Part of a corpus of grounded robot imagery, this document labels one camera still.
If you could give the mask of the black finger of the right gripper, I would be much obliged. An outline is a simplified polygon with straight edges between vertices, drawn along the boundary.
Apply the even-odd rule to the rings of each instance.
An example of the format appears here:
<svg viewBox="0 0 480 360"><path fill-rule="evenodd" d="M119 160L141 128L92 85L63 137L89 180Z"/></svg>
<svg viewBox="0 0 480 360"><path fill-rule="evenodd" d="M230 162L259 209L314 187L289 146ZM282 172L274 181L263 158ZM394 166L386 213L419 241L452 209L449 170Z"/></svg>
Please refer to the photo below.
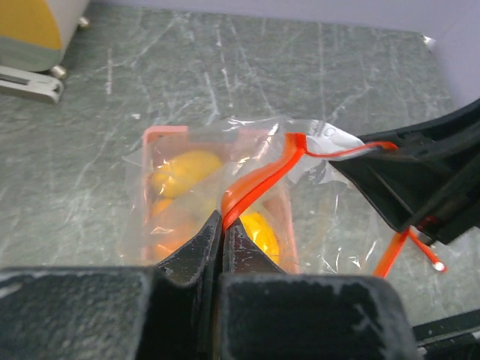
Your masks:
<svg viewBox="0 0 480 360"><path fill-rule="evenodd" d="M414 227L427 245L449 245L479 227L478 145L419 158L374 151L332 166L393 230Z"/></svg>
<svg viewBox="0 0 480 360"><path fill-rule="evenodd" d="M406 127L361 135L364 143L388 141L398 148L446 140L454 135L470 134L479 129L479 99L431 120Z"/></svg>

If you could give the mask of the yellow toy mango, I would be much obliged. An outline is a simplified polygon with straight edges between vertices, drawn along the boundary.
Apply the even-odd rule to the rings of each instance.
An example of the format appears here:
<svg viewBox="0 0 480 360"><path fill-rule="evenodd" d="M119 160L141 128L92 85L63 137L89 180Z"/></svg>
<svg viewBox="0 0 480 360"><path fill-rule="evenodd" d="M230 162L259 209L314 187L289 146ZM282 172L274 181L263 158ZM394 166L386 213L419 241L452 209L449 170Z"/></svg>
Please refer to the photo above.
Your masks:
<svg viewBox="0 0 480 360"><path fill-rule="evenodd" d="M187 151L156 166L150 175L150 184L162 197L175 199L219 170L222 164L210 151Z"/></svg>

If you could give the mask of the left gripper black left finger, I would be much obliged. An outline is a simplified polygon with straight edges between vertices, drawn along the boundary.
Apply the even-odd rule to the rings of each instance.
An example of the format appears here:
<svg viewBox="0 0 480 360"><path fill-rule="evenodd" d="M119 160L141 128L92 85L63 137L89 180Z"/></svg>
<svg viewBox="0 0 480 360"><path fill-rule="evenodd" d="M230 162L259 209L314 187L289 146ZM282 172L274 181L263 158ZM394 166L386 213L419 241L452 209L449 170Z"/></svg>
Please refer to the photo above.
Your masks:
<svg viewBox="0 0 480 360"><path fill-rule="evenodd" d="M204 359L221 216L158 265L1 271L3 359Z"/></svg>

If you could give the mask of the clear zip bag red zipper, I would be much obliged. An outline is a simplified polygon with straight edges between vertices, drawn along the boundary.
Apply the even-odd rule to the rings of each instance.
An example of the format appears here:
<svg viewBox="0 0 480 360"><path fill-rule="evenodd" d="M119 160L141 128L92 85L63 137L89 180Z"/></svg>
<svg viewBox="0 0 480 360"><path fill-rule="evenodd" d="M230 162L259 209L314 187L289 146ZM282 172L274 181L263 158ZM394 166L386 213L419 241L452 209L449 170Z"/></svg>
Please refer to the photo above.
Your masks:
<svg viewBox="0 0 480 360"><path fill-rule="evenodd" d="M444 273L416 229L390 230L338 171L398 151L391 140L283 116L149 127L125 159L132 209L119 254L136 265L161 263L218 215L226 251L286 273L385 278L404 245Z"/></svg>

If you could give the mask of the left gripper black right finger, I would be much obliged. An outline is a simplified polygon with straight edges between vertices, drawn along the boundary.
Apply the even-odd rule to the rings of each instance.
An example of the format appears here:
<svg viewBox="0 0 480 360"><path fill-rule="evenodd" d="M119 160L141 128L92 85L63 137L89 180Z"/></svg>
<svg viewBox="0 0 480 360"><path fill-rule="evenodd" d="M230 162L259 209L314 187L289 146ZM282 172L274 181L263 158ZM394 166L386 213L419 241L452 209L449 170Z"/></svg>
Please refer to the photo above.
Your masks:
<svg viewBox="0 0 480 360"><path fill-rule="evenodd" d="M225 233L221 359L418 359L395 290L358 275L287 274L247 236Z"/></svg>

